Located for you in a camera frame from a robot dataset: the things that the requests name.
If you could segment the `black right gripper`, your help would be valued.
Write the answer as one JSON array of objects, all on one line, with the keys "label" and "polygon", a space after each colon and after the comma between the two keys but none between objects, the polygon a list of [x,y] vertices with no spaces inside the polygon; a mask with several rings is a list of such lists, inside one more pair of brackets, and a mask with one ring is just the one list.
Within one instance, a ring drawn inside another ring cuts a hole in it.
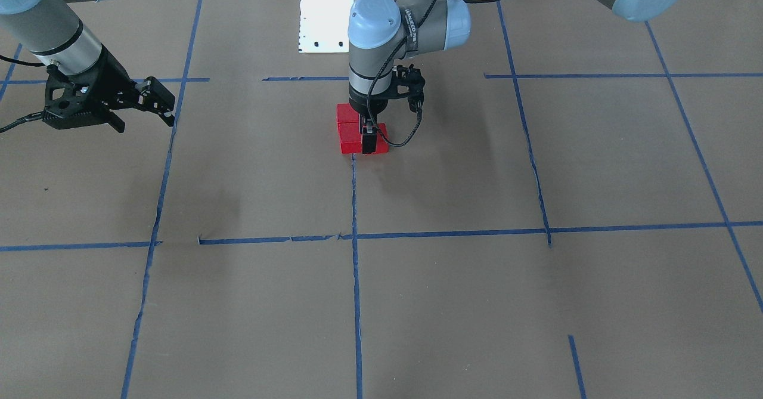
[{"label": "black right gripper", "polygon": [[155,76],[136,84],[107,48],[79,75],[66,76],[54,64],[46,66],[46,72],[41,121],[52,128],[109,124],[122,134],[125,122],[114,112],[118,109],[139,109],[160,117],[170,128],[175,125],[175,95]]}]

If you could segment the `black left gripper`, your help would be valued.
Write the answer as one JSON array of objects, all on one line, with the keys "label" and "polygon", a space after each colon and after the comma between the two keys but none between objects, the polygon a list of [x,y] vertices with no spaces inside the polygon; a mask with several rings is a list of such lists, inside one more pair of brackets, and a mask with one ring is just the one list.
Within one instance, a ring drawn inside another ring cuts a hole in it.
[{"label": "black left gripper", "polygon": [[379,94],[374,94],[368,99],[367,94],[362,94],[353,86],[349,87],[349,105],[359,117],[360,133],[362,134],[362,154],[372,154],[376,149],[376,127],[371,126],[371,117],[378,119],[378,115],[389,105],[389,96],[393,89],[390,86]]}]

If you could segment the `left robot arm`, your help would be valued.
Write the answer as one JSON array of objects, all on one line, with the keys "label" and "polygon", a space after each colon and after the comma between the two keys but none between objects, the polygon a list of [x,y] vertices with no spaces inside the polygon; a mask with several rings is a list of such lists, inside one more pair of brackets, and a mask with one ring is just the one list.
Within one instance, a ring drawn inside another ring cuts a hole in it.
[{"label": "left robot arm", "polygon": [[[460,47],[472,29],[471,4],[501,0],[355,0],[349,11],[349,102],[357,118],[338,123],[344,153],[384,153],[392,146],[379,122],[390,100],[406,99],[422,120],[425,80],[396,60]],[[644,22],[678,0],[597,0],[627,21]]]}]

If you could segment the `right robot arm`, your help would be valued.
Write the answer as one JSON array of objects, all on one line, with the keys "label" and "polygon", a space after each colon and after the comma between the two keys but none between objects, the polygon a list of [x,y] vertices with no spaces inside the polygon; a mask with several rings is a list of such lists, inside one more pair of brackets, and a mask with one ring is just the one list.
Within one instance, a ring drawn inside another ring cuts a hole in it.
[{"label": "right robot arm", "polygon": [[47,72],[44,107],[2,128],[41,120],[57,130],[108,124],[125,131],[118,109],[153,113],[174,126],[175,96],[154,76],[134,81],[71,3],[107,0],[2,0],[2,27]]}]

